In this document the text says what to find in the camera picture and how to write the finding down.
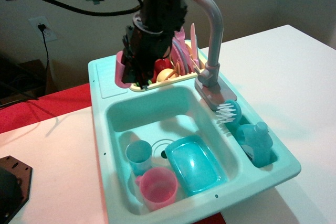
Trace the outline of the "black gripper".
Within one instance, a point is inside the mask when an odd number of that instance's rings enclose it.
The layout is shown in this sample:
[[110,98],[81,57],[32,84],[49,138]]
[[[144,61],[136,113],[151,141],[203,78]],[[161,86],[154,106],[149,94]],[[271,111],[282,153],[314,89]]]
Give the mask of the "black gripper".
[[123,36],[123,83],[136,83],[147,89],[154,77],[154,64],[164,58],[172,44],[173,30],[151,32],[136,25],[127,26]]

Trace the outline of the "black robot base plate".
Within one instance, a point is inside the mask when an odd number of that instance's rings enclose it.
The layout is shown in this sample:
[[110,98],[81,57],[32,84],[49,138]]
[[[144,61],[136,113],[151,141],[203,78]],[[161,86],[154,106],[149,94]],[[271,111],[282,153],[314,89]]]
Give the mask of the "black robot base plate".
[[1,223],[9,223],[28,202],[33,168],[8,155],[1,158]]

